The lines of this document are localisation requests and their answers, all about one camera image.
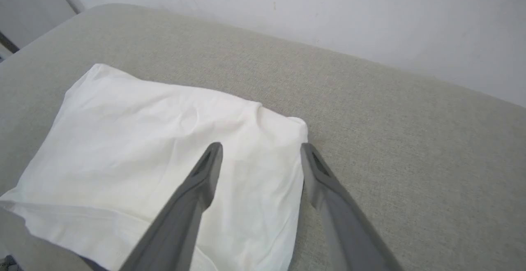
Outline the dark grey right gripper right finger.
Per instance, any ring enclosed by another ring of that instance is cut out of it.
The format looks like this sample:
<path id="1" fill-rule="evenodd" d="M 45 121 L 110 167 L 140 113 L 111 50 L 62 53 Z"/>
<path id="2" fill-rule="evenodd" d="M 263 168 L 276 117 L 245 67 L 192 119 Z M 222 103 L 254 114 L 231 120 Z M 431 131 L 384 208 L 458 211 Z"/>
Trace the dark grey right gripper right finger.
<path id="1" fill-rule="evenodd" d="M 321 215 L 334 269 L 401 271 L 394 254 L 316 147 L 305 142 L 300 155 L 307 198 Z"/>

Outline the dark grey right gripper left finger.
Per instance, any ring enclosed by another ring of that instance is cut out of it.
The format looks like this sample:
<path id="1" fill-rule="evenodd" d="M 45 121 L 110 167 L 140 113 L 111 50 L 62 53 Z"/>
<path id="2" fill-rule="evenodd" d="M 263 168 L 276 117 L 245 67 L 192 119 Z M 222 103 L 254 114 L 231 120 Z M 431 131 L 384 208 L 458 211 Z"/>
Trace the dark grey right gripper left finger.
<path id="1" fill-rule="evenodd" d="M 122 271 L 188 271 L 203 213 L 214 200 L 222 145 L 213 142 L 166 202 L 120 268 Z"/>

